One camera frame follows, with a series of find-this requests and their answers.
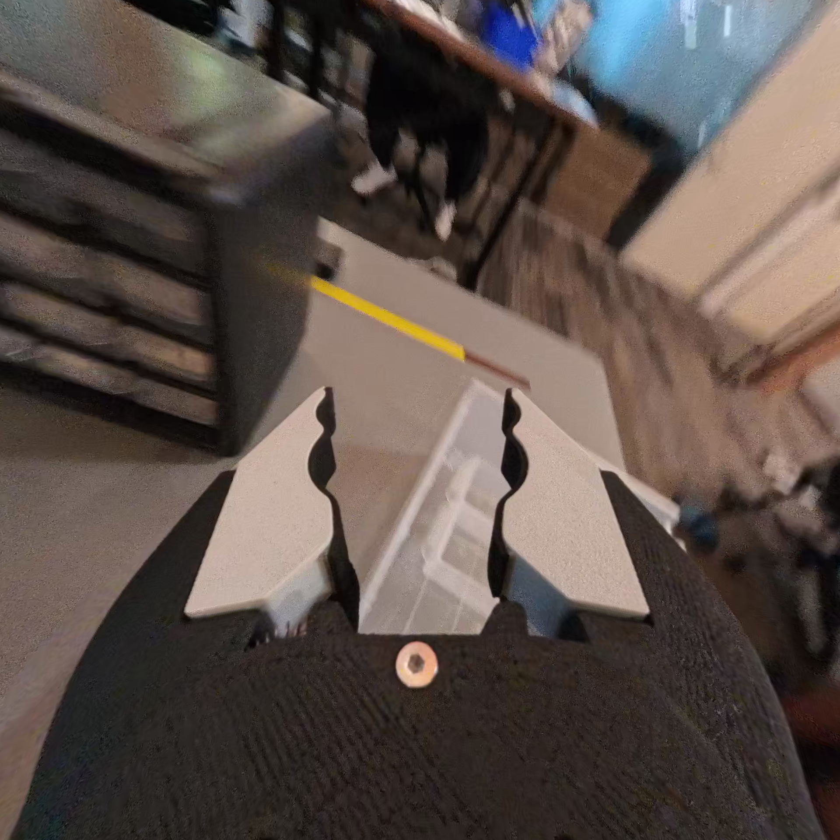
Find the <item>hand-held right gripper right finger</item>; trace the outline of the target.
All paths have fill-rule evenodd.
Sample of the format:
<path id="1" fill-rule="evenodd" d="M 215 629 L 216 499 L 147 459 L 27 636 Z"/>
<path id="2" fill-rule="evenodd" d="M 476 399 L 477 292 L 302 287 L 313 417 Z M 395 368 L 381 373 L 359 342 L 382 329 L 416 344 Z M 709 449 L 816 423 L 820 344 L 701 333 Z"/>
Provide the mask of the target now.
<path id="1" fill-rule="evenodd" d="M 490 593 L 522 607 L 530 634 L 583 638 L 582 614 L 645 622 L 650 609 L 593 457 L 517 388 L 501 418 Z"/>

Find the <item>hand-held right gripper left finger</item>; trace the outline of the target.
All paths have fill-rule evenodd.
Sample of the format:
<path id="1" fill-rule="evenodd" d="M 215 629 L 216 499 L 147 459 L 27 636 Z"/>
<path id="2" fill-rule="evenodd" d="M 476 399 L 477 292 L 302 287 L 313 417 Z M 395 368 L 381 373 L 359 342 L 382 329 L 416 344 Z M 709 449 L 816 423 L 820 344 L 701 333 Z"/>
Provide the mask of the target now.
<path id="1" fill-rule="evenodd" d="M 239 461 L 186 618 L 252 611 L 286 633 L 331 599 L 358 629 L 361 586 L 329 490 L 335 428 L 333 389 L 320 387 Z"/>

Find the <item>large clear plastic bin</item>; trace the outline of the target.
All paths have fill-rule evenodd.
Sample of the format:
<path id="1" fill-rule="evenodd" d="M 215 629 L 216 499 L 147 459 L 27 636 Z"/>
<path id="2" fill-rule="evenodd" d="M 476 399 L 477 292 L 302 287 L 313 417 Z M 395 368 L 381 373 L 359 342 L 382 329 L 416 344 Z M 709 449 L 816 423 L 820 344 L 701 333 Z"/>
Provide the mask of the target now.
<path id="1" fill-rule="evenodd" d="M 463 392 L 363 584 L 363 634 L 476 635 L 498 604 L 487 560 L 496 507 L 509 489 L 501 474 L 502 406 L 502 397 L 479 381 Z M 677 505 L 583 448 L 684 549 L 674 535 Z"/>

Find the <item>black drawer cabinet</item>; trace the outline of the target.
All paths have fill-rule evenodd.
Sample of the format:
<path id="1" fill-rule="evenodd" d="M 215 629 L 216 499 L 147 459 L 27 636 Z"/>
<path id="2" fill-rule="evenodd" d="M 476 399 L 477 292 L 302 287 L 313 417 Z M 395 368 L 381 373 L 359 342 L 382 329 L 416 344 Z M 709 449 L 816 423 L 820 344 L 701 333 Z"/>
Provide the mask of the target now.
<path id="1" fill-rule="evenodd" d="M 113 160 L 206 220 L 224 421 L 209 431 L 131 412 L 2 364 L 2 384 L 202 448 L 240 451 L 302 341 L 329 200 L 329 111 L 125 2 L 2 2 L 2 129 L 74 160 Z"/>

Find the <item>yellow tape strip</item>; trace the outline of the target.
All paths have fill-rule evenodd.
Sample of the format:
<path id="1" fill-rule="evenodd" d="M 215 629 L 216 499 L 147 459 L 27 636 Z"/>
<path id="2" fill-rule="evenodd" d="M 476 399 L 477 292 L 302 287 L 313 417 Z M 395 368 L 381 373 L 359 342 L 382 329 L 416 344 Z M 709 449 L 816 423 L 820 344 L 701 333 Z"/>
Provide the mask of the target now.
<path id="1" fill-rule="evenodd" d="M 469 346 L 456 341 L 452 337 L 379 306 L 349 290 L 337 287 L 328 280 L 313 274 L 296 272 L 273 259 L 266 262 L 265 268 L 274 278 L 290 279 L 299 288 L 303 288 L 304 285 L 308 286 L 304 334 L 308 334 L 312 330 L 313 320 L 318 315 L 316 300 L 331 300 L 336 307 L 342 308 L 347 312 L 355 312 L 361 317 L 365 317 L 372 322 L 377 322 L 381 326 L 444 354 L 456 362 L 471 364 L 495 375 L 510 385 L 516 386 L 526 393 L 530 393 L 532 390 L 531 381 L 526 375 L 518 373 L 504 364 L 493 361 L 486 354 L 478 353 L 476 350 L 472 350 Z"/>

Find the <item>white door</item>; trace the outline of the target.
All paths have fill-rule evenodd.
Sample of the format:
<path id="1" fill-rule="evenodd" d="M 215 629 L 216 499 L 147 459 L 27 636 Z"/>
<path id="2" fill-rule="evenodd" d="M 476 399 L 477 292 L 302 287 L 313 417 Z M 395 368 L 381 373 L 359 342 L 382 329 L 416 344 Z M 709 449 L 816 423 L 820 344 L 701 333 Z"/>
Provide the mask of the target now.
<path id="1" fill-rule="evenodd" d="M 623 249 L 770 356 L 838 323 L 838 88 L 774 78 Z"/>

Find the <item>wooden top office desk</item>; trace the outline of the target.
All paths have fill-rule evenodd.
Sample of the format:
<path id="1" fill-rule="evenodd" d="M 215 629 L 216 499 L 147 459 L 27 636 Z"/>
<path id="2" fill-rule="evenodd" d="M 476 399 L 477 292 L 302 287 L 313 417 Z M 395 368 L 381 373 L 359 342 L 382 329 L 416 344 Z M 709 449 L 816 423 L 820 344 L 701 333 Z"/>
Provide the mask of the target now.
<path id="1" fill-rule="evenodd" d="M 533 137 L 532 153 L 521 168 L 478 256 L 458 274 L 460 287 L 477 292 L 481 272 L 520 202 L 534 199 L 568 151 L 575 135 L 589 131 L 590 126 L 552 100 L 540 87 L 538 77 L 514 69 L 474 39 L 455 34 L 440 16 L 431 18 L 415 13 L 404 2 L 363 1 L 356 5 L 362 23 L 365 15 L 376 18 L 381 30 L 390 28 L 412 33 L 440 52 L 453 69 L 428 65 L 413 46 L 405 48 L 404 57 L 421 68 L 427 67 L 431 76 L 439 77 L 440 84 L 464 102 L 481 103 L 485 110 L 498 111 L 506 117 L 511 144 L 515 144 L 520 134 Z"/>

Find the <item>blue plastic bin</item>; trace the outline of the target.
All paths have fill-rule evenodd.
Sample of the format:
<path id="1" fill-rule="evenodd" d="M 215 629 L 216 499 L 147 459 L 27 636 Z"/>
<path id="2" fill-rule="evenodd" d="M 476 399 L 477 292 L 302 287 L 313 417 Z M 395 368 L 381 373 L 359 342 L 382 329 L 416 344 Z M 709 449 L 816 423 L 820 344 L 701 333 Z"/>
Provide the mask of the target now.
<path id="1" fill-rule="evenodd" d="M 526 2 L 485 2 L 479 28 L 481 42 L 518 70 L 532 68 L 540 43 Z"/>

